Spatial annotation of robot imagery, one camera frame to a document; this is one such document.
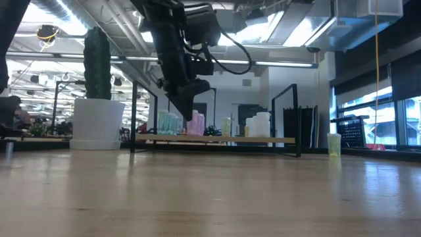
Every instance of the robotic arm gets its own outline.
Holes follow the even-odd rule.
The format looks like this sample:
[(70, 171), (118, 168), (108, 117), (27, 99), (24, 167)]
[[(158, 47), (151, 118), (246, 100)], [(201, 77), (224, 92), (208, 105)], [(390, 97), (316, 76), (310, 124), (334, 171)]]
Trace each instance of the robotic arm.
[[(164, 74), (157, 86), (164, 89), (166, 96), (184, 118), (191, 120), (193, 98), (211, 88), (209, 82), (196, 76), (212, 75), (212, 59), (218, 63), (207, 47), (217, 45), (221, 32), (229, 36), (221, 30), (215, 12), (208, 3), (184, 6), (180, 0), (130, 1), (145, 17), (139, 30), (150, 31), (152, 34)], [(202, 48), (192, 49), (184, 40), (190, 45), (202, 45)], [(251, 58), (247, 52), (246, 55), (250, 61), (249, 68), (236, 74), (244, 74), (250, 70)]]

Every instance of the cactus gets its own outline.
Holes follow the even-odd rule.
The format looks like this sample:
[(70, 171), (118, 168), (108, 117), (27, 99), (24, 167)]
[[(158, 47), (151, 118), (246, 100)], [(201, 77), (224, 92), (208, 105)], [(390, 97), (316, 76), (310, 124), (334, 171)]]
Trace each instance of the cactus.
[(86, 97), (111, 99), (110, 43), (99, 27), (87, 32), (84, 57)]

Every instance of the clear plastic cup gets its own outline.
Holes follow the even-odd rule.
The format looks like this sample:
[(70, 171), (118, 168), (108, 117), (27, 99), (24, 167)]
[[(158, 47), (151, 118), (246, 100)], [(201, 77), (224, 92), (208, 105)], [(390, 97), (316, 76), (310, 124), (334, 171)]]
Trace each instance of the clear plastic cup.
[(341, 158), (341, 134), (328, 134), (329, 158)]

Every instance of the white planter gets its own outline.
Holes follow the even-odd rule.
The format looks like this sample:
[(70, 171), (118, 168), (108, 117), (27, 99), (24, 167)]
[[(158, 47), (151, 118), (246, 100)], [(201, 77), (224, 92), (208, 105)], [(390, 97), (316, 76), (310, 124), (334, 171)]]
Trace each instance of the white planter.
[(71, 149), (120, 149), (125, 104), (106, 99), (75, 99)]

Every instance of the potted plant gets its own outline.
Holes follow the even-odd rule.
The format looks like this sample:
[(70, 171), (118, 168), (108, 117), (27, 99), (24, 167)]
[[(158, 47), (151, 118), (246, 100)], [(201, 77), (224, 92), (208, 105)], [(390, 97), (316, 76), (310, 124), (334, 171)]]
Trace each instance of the potted plant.
[(84, 49), (87, 99), (75, 99), (71, 149), (120, 149), (124, 104), (111, 101), (111, 54), (107, 35), (89, 30)]

